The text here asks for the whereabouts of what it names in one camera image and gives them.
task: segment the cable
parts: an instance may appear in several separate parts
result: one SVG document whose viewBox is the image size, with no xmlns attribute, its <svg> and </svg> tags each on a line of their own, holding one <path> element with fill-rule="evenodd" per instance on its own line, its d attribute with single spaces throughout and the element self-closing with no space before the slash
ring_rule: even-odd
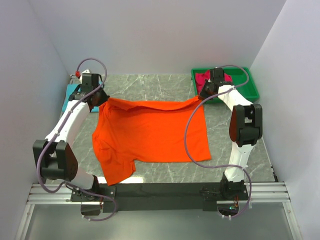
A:
<svg viewBox="0 0 320 240">
<path fill-rule="evenodd" d="M 69 183 L 69 182 L 66 182 L 66 181 L 61 182 L 56 189 L 50 190 L 49 188 L 46 187 L 46 185 L 45 185 L 44 182 L 42 181 L 42 177 L 41 177 L 41 162 L 42 162 L 42 160 L 43 160 L 43 158 L 44 158 L 44 155 L 45 155 L 46 151 L 48 150 L 48 148 L 50 147 L 50 145 L 51 145 L 51 144 L 55 141 L 55 139 L 59 136 L 62 128 L 65 126 L 65 124 L 66 124 L 66 122 L 68 121 L 68 119 L 69 119 L 71 113 L 73 112 L 73 110 L 74 110 L 83 100 L 85 100 L 87 97 L 91 96 L 92 94 L 94 94 L 95 92 L 97 92 L 100 88 L 102 88 L 102 87 L 104 86 L 105 82 L 106 82 L 107 74 L 108 74 L 108 72 L 107 72 L 107 67 L 104 65 L 104 63 L 103 63 L 102 61 L 100 61 L 100 60 L 97 59 L 97 58 L 89 57 L 89 58 L 86 58 L 86 59 L 82 60 L 82 61 L 79 63 L 79 65 L 77 66 L 76 72 L 79 72 L 80 66 L 81 66 L 84 62 L 86 62 L 86 61 L 88 61 L 88 60 L 94 60 L 94 61 L 96 61 L 96 62 L 98 62 L 98 63 L 100 63 L 100 64 L 102 65 L 102 67 L 103 67 L 103 69 L 104 69 L 104 77 L 103 77 L 103 80 L 102 80 L 101 84 L 100 84 L 97 88 L 95 88 L 95 89 L 92 90 L 91 92 L 89 92 L 89 93 L 87 93 L 86 95 L 84 95 L 84 96 L 83 96 L 80 100 L 78 100 L 78 101 L 71 107 L 71 109 L 68 111 L 68 113 L 66 114 L 65 118 L 63 119 L 60 127 L 58 128 L 57 132 L 53 135 L 53 137 L 52 137 L 52 138 L 50 139 L 50 141 L 46 144 L 46 146 L 43 148 L 43 150 L 41 151 L 41 153 L 40 153 L 40 155 L 39 155 L 39 158 L 38 158 L 38 161 L 37 161 L 37 164 L 36 164 L 36 176 L 37 176 L 37 178 L 38 178 L 38 181 L 39 181 L 39 184 L 41 185 L 41 187 L 42 187 L 46 192 L 48 192 L 48 193 L 50 193 L 50 194 L 56 193 L 56 192 L 62 187 L 63 184 L 66 184 L 66 185 L 69 185 L 69 186 L 71 186 L 71 187 L 73 187 L 73 188 L 79 189 L 81 192 L 83 192 L 83 193 L 85 193 L 85 194 L 111 200 L 111 201 L 114 203 L 114 209 L 113 209 L 113 212 L 112 212 L 109 216 L 107 216 L 107 217 L 105 217 L 105 218 L 102 218 L 102 219 L 92 219 L 92 218 L 89 218 L 89 217 L 85 216 L 86 219 L 97 222 L 97 221 L 103 221 L 103 220 L 109 219 L 109 218 L 111 218 L 111 217 L 115 214 L 115 212 L 117 211 L 117 204 L 116 204 L 116 201 L 115 201 L 113 198 L 111 198 L 111 197 L 109 197 L 109 196 L 104 196 L 104 195 L 96 194 L 96 193 L 93 193 L 93 192 L 89 192 L 89 191 L 87 191 L 87 190 L 81 189 L 81 188 L 79 188 L 79 187 L 77 187 L 77 186 L 75 186 L 75 185 L 73 185 L 73 184 L 71 184 L 71 183 Z"/>
<path fill-rule="evenodd" d="M 219 68 L 225 68 L 225 67 L 236 67 L 236 68 L 239 68 L 241 69 L 245 76 L 246 76 L 246 81 L 241 83 L 241 84 L 238 84 L 238 85 L 235 85 L 234 88 L 230 88 L 229 90 L 227 91 L 224 91 L 224 92 L 221 92 L 221 93 L 217 93 L 217 94 L 214 94 L 212 96 L 209 96 L 207 97 L 206 99 L 204 99 L 202 102 L 200 102 L 200 104 L 198 106 L 196 106 L 196 108 L 194 109 L 194 111 L 191 113 L 189 119 L 188 119 L 188 122 L 186 123 L 186 126 L 185 126 L 185 131 L 184 131 L 184 149 L 185 149 L 185 152 L 186 154 L 188 155 L 188 157 L 190 158 L 190 160 L 192 162 L 194 162 L 196 165 L 202 167 L 202 168 L 206 168 L 206 169 L 219 169 L 219 168 L 227 168 L 227 167 L 234 167 L 234 168 L 239 168 L 239 169 L 242 169 L 243 172 L 245 173 L 245 175 L 247 176 L 248 180 L 249 180 L 249 198 L 248 200 L 246 201 L 246 204 L 245 206 L 234 216 L 231 216 L 230 218 L 235 218 L 235 217 L 238 217 L 240 216 L 249 206 L 249 202 L 250 202 L 250 199 L 251 199 L 251 193 L 252 193 L 252 181 L 251 181 L 251 178 L 249 176 L 249 173 L 247 172 L 247 170 L 245 170 L 242 166 L 240 165 L 235 165 L 235 164 L 223 164 L 223 165 L 217 165 L 217 166 L 206 166 L 206 165 L 203 165 L 199 162 L 197 162 L 196 160 L 194 160 L 194 158 L 191 156 L 189 150 L 188 150 L 188 146 L 187 146 L 187 132 L 188 132 L 188 127 L 190 125 L 190 122 L 191 122 L 191 119 L 193 118 L 193 116 L 195 115 L 196 111 L 208 100 L 210 99 L 213 99 L 217 96 L 220 96 L 220 95 L 223 95 L 223 94 L 227 94 L 227 93 L 230 93 L 232 90 L 234 89 L 237 89 L 237 88 L 240 88 L 244 85 L 246 85 L 248 82 L 249 82 L 249 75 L 248 73 L 240 66 L 237 66 L 237 65 L 223 65 L 223 66 L 220 66 Z"/>
</svg>

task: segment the green plastic basket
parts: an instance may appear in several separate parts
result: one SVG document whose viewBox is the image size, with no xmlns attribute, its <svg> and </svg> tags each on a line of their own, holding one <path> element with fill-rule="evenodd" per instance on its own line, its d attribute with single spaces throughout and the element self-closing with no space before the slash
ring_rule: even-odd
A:
<svg viewBox="0 0 320 240">
<path fill-rule="evenodd" d="M 206 71 L 213 68 L 214 67 L 210 67 L 210 68 L 203 67 L 203 68 L 193 68 L 191 70 L 191 76 L 192 76 L 195 95 L 198 95 L 197 86 L 196 86 L 196 73 L 204 74 Z M 244 96 L 245 99 L 254 103 L 259 99 L 259 93 L 248 68 L 244 67 L 243 69 L 249 74 L 249 82 L 246 85 L 237 88 L 237 90 L 242 96 Z M 223 70 L 226 74 L 232 77 L 232 82 L 234 83 L 234 85 L 238 85 L 246 81 L 246 75 L 243 73 L 241 69 L 237 67 L 228 67 L 228 68 L 226 67 Z M 206 102 L 206 104 L 215 104 L 215 103 L 222 103 L 222 101 L 218 97 L 215 97 L 214 99 L 211 99 Z"/>
</svg>

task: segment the marble table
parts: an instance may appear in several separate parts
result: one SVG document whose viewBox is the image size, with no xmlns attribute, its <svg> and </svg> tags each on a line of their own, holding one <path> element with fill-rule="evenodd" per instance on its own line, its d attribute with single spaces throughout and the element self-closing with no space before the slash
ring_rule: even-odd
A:
<svg viewBox="0 0 320 240">
<path fill-rule="evenodd" d="M 190 74 L 127 74 L 109 75 L 104 87 L 113 98 L 129 101 L 185 101 L 195 96 Z M 210 166 L 227 164 L 232 149 L 229 138 L 231 112 L 223 103 L 204 106 L 207 137 L 212 160 Z M 103 176 L 92 147 L 92 133 L 98 113 L 90 113 L 83 122 L 73 144 L 79 166 L 88 173 Z M 135 161 L 136 172 L 125 183 L 194 183 L 219 182 L 224 169 L 207 169 L 192 162 L 148 163 Z M 252 150 L 247 168 L 252 181 L 274 182 L 273 169 L 263 139 Z"/>
</svg>

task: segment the orange cloth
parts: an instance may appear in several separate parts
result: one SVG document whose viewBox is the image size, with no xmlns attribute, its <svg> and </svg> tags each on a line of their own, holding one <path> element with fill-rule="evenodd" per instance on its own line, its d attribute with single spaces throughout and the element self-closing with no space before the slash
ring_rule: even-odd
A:
<svg viewBox="0 0 320 240">
<path fill-rule="evenodd" d="M 198 97 L 185 102 L 110 97 L 101 105 L 92 143 L 108 185 L 130 177 L 136 171 L 134 160 L 190 162 L 184 147 L 185 127 L 200 102 Z M 211 158 L 203 107 L 191 120 L 187 144 L 197 161 Z"/>
</svg>

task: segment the white wall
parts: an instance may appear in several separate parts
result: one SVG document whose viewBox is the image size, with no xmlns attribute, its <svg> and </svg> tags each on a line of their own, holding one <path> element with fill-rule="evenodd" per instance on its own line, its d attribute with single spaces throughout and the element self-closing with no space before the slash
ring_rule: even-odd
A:
<svg viewBox="0 0 320 240">
<path fill-rule="evenodd" d="M 11 240 L 36 179 L 32 145 L 56 124 L 68 74 L 27 1 L 1 1 L 0 33 L 0 239 Z"/>
<path fill-rule="evenodd" d="M 320 234 L 319 13 L 318 0 L 287 0 L 250 68 L 266 146 L 307 240 Z"/>
<path fill-rule="evenodd" d="M 94 56 L 123 74 L 249 67 L 286 0 L 29 1 L 69 73 Z"/>
</svg>

